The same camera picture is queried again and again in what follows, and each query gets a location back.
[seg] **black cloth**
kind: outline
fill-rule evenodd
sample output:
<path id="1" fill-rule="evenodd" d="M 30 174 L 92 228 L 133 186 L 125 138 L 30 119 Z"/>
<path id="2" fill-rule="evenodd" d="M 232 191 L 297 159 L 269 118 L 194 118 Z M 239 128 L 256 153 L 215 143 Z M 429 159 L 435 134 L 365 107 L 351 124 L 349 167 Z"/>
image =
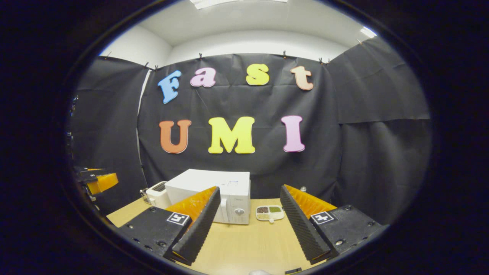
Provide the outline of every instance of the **black cloth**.
<path id="1" fill-rule="evenodd" d="M 374 37 L 331 60 L 341 125 L 341 168 L 331 200 L 391 223 L 423 182 L 430 114 L 409 65 Z"/>
<path id="2" fill-rule="evenodd" d="M 246 82 L 251 64 L 266 64 L 270 81 L 263 86 Z M 301 90 L 290 69 L 304 66 L 311 71 L 311 91 Z M 199 68 L 217 71 L 210 88 L 193 87 L 190 79 Z M 178 96 L 163 104 L 158 82 L 180 70 Z M 277 198 L 280 186 L 289 184 L 323 199 L 329 199 L 340 165 L 340 127 L 333 80 L 325 66 L 303 58 L 283 58 L 270 54 L 227 54 L 189 60 L 152 72 L 141 100 L 138 132 L 141 161 L 148 185 L 170 180 L 189 168 L 221 171 L 249 171 L 251 198 Z M 299 115 L 302 143 L 298 153 L 286 153 L 285 126 L 281 118 Z M 212 117 L 223 117 L 232 129 L 241 116 L 255 118 L 252 126 L 253 154 L 234 150 L 210 154 Z M 172 143 L 179 141 L 177 121 L 189 119 L 188 147 L 180 154 L 166 153 L 160 145 L 159 123 L 171 120 Z"/>
<path id="3" fill-rule="evenodd" d="M 95 204 L 109 214 L 134 201 L 146 182 L 137 151 L 136 124 L 141 88 L 148 69 L 116 58 L 97 58 L 75 94 L 70 119 L 75 165 L 105 168 L 119 183 L 96 195 Z"/>

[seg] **white toaster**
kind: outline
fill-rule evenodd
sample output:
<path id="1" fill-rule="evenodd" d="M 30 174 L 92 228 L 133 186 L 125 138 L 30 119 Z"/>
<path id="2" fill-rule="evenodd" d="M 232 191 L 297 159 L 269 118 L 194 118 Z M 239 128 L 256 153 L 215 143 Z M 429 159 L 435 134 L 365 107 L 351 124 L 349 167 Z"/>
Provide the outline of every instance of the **white toaster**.
<path id="1" fill-rule="evenodd" d="M 166 182 L 159 182 L 146 190 L 151 205 L 165 209 L 172 205 L 165 189 Z"/>

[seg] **letter m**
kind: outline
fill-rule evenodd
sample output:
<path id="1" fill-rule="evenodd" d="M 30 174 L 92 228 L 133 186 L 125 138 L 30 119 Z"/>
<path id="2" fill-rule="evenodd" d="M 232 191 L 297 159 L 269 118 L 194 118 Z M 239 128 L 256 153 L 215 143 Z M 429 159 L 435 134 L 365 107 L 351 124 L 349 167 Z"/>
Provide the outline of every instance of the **letter m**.
<path id="1" fill-rule="evenodd" d="M 255 119 L 249 116 L 242 116 L 236 121 L 233 130 L 229 128 L 222 117 L 213 117 L 209 120 L 212 125 L 212 141 L 209 153 L 221 154 L 223 149 L 221 141 L 228 153 L 233 150 L 234 144 L 238 141 L 238 146 L 234 151 L 238 154 L 251 154 L 255 152 L 255 147 L 251 143 L 251 126 Z"/>

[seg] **table surface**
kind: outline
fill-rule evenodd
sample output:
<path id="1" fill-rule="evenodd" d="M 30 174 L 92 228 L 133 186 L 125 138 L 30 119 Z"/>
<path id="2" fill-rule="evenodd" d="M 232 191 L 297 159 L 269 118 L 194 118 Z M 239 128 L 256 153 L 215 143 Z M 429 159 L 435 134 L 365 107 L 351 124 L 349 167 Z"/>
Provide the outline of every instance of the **table surface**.
<path id="1" fill-rule="evenodd" d="M 211 275 L 248 275 L 252 270 L 264 270 L 273 275 L 285 271 L 308 269 L 311 265 L 304 256 L 287 215 L 271 224 L 256 219 L 258 206 L 279 205 L 280 199 L 251 200 L 249 225 L 212 223 L 209 234 L 192 266 L 180 264 Z M 120 227 L 151 205 L 138 199 L 111 213 L 107 218 Z"/>

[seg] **pink letter i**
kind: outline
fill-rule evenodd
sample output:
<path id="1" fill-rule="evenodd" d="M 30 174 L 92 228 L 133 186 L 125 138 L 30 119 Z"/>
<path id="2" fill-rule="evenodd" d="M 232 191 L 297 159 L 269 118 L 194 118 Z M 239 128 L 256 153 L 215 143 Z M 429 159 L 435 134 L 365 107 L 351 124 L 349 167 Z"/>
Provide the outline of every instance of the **pink letter i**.
<path id="1" fill-rule="evenodd" d="M 302 118 L 298 115 L 288 115 L 281 119 L 285 124 L 285 133 L 287 135 L 287 144 L 284 146 L 286 152 L 300 152 L 306 146 L 301 143 L 301 132 L 299 131 L 299 123 Z"/>

